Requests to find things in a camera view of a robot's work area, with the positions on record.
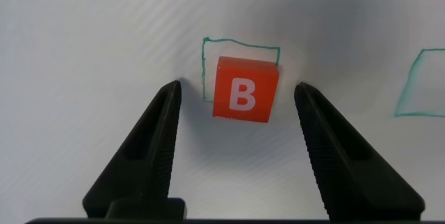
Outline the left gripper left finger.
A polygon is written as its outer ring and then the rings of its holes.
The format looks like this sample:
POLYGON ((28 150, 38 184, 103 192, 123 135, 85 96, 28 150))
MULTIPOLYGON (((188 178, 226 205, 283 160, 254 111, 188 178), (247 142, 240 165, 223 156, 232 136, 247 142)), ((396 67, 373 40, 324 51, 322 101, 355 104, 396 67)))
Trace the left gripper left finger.
POLYGON ((154 96, 83 198, 88 218, 183 219, 186 204, 169 198, 181 106, 174 80, 154 96))

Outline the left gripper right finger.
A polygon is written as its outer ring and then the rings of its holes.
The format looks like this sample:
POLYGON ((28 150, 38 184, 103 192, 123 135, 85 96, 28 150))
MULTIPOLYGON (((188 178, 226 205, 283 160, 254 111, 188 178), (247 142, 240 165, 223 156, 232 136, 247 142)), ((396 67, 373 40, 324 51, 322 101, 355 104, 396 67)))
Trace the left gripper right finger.
POLYGON ((423 198, 315 87, 294 92, 316 183, 331 221, 418 221, 423 198))

